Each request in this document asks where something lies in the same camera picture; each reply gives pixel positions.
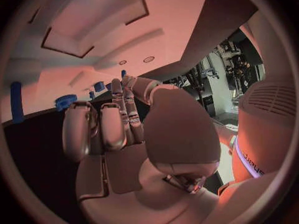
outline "blue cylindrical object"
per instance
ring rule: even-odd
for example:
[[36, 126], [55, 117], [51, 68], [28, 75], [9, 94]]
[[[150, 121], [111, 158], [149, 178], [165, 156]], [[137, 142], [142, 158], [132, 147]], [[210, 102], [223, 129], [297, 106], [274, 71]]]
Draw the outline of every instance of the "blue cylindrical object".
[[12, 121], [14, 123], [24, 121], [21, 88], [22, 84], [20, 82], [13, 82], [10, 86], [10, 106]]
[[93, 91], [89, 92], [89, 98], [91, 98], [92, 100], [95, 98], [95, 93]]
[[108, 91], [111, 91], [111, 83], [106, 84], [106, 89], [107, 89]]
[[96, 92], [101, 92], [102, 90], [105, 89], [104, 82], [103, 82], [103, 81], [100, 81], [100, 82], [98, 82], [98, 83], [95, 83], [95, 84], [94, 84], [94, 88], [95, 88], [95, 91], [96, 91]]
[[57, 98], [55, 100], [55, 106], [58, 111], [62, 111], [63, 109], [69, 108], [71, 103], [77, 101], [76, 95], [65, 95]]
[[124, 77], [127, 74], [126, 70], [122, 70], [122, 77]]

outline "glowing light strip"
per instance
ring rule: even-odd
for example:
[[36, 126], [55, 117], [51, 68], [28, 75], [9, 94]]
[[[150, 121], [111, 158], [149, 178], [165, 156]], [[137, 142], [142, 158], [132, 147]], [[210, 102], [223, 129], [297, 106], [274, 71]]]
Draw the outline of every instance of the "glowing light strip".
[[261, 176], [260, 173], [257, 173], [254, 169], [254, 167], [252, 165], [250, 165], [250, 163], [247, 161], [247, 159], [244, 157], [244, 155], [242, 154], [240, 148], [239, 148], [239, 142], [238, 142], [238, 136], [235, 139], [235, 149], [237, 151], [237, 154], [239, 156], [239, 159], [241, 160], [241, 162], [243, 163], [244, 167], [247, 169], [247, 171], [254, 177], [254, 178], [258, 178]]

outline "vent grille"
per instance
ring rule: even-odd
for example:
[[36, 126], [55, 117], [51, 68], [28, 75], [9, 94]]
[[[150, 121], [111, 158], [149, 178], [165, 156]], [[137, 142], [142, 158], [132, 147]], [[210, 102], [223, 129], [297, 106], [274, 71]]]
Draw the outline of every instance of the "vent grille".
[[293, 87], [266, 85], [255, 88], [249, 96], [248, 104], [271, 113], [296, 115], [296, 94]]

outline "purple light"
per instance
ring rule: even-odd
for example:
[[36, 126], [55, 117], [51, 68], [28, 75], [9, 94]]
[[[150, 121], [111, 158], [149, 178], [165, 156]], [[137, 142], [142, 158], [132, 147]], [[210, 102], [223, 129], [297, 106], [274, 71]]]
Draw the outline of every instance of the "purple light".
[[237, 151], [237, 154], [239, 156], [239, 159], [241, 160], [241, 162], [243, 163], [244, 167], [247, 169], [247, 171], [254, 177], [254, 178], [258, 178], [261, 176], [260, 173], [257, 173], [254, 169], [254, 167], [252, 165], [250, 165], [250, 163], [247, 161], [247, 159], [244, 157], [244, 155], [242, 154], [240, 148], [239, 148], [239, 142], [238, 142], [238, 136], [235, 139], [235, 149]]

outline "recessed light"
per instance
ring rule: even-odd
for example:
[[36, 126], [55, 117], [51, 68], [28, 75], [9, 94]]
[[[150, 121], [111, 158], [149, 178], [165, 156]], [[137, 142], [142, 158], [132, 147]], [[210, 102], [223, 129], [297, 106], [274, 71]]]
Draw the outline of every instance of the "recessed light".
[[147, 58], [144, 59], [144, 62], [148, 63], [148, 62], [151, 62], [153, 60], [154, 60], [154, 56], [149, 56], [149, 57], [147, 57]]
[[122, 60], [122, 61], [119, 62], [119, 64], [122, 66], [122, 65], [125, 65], [126, 62], [127, 62], [126, 60]]

